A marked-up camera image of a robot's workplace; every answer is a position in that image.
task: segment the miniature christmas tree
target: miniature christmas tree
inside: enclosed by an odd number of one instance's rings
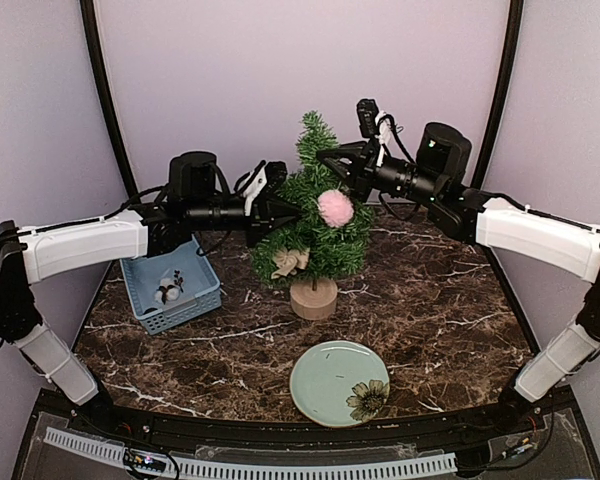
[[[337,279],[362,269],[373,214],[370,207],[343,195],[338,178],[316,159],[319,150],[338,147],[322,116],[308,112],[302,124],[296,147],[303,168],[279,190],[284,200],[302,209],[302,218],[261,241],[252,251],[252,263],[267,285],[310,279],[315,290],[319,278]],[[290,268],[281,268],[285,262]]]

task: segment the brown marble surface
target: brown marble surface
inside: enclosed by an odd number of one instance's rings
[[[210,245],[217,234],[199,236]],[[338,281],[336,315],[298,318],[288,289],[260,285],[239,234],[209,256],[223,306],[150,336],[134,319],[116,264],[76,345],[119,405],[180,415],[306,421],[288,379],[295,360],[328,340],[359,342],[386,363],[399,417],[494,402],[531,354],[479,249],[427,222],[377,209],[364,271]]]

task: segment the white vent grille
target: white vent grille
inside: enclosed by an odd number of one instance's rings
[[[108,443],[83,437],[76,433],[47,428],[45,443],[73,452],[100,463],[124,468],[124,447],[118,442]],[[425,478],[456,472],[455,454],[435,455],[395,462],[367,463],[320,467],[281,467],[266,465],[238,465],[181,458],[174,455],[180,467],[180,478],[211,480],[403,480]],[[173,464],[167,462],[164,478],[174,478]]]

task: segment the burlap bow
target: burlap bow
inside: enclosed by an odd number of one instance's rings
[[[282,248],[273,256],[273,261],[276,267],[278,267],[278,270],[271,274],[273,280],[286,277],[287,275],[295,275],[298,273],[298,269],[304,270],[307,268],[307,264],[309,263],[309,249],[300,251]]]

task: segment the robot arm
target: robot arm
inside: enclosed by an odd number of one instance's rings
[[[194,231],[244,231],[251,246],[298,218],[300,210],[274,194],[286,178],[284,163],[261,162],[233,193],[215,163],[215,155],[207,152],[177,157],[171,161],[168,185],[154,202],[131,204],[106,217],[50,227],[17,228],[12,221],[0,225],[0,338],[18,348],[76,405],[106,392],[49,328],[30,285],[87,265],[169,253],[190,241]]]
[[[471,143],[448,125],[429,123],[412,161],[387,154],[383,123],[373,100],[357,106],[366,142],[318,152],[348,187],[367,200],[373,189],[427,207],[427,218],[445,235],[468,244],[497,247],[541,260],[592,283],[585,306],[569,326],[511,380],[502,392],[497,421],[515,425],[531,403],[600,352],[600,225],[589,225],[538,212],[502,194],[467,188],[461,181]]]

